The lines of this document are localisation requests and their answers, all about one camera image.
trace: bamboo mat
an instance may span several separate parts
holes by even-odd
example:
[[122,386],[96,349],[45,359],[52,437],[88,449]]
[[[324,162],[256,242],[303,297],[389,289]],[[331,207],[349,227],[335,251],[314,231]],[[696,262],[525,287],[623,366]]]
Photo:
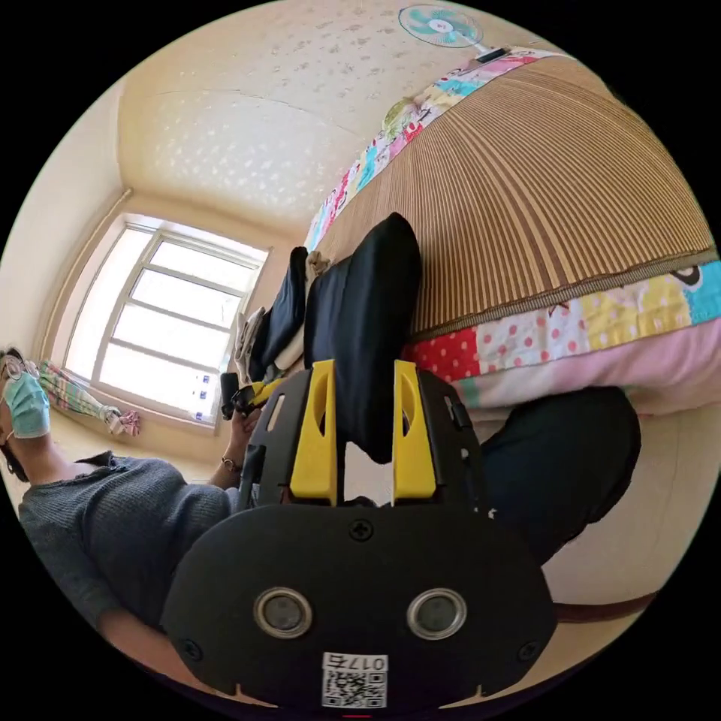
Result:
[[424,128],[317,250],[350,255],[393,211],[424,260],[414,339],[717,257],[663,145],[565,57],[492,80]]

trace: hand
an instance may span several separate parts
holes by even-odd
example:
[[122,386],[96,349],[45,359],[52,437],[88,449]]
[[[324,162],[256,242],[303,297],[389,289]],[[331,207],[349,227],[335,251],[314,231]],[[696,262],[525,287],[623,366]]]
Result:
[[246,448],[250,442],[250,436],[255,429],[258,419],[261,417],[261,410],[256,408],[255,411],[247,416],[235,411],[231,420],[231,442],[228,445],[226,458],[230,458],[238,465],[241,465],[246,455]]

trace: dark pants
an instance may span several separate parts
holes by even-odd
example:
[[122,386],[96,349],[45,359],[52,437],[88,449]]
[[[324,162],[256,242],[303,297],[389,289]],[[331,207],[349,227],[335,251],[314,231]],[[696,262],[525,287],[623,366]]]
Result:
[[618,503],[641,429],[620,389],[586,388],[518,406],[481,448],[493,517],[542,565]]

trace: yellow plastic part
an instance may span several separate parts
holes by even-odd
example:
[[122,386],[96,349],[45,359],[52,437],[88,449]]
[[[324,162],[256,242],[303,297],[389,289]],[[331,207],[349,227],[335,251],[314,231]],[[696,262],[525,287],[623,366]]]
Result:
[[331,505],[338,502],[336,373],[332,360],[313,364],[291,476],[291,493],[299,499],[327,499]]
[[397,360],[394,375],[393,500],[429,499],[436,492],[436,474],[415,364]]
[[285,378],[278,378],[277,380],[267,384],[264,384],[263,382],[254,383],[253,393],[255,395],[253,396],[252,401],[253,406],[259,406],[262,403],[265,403],[273,394],[273,391],[278,388],[283,381],[285,381]]

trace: black cushion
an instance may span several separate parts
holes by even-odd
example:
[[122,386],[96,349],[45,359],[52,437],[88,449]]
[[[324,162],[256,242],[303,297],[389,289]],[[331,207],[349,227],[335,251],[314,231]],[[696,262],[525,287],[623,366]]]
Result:
[[398,213],[310,288],[306,368],[336,361],[336,427],[376,463],[391,461],[394,361],[406,344],[421,285],[421,252]]
[[266,369],[293,340],[303,325],[306,314],[306,259],[308,249],[298,246],[291,250],[288,270],[258,328],[250,351],[248,373],[252,381],[262,381]]

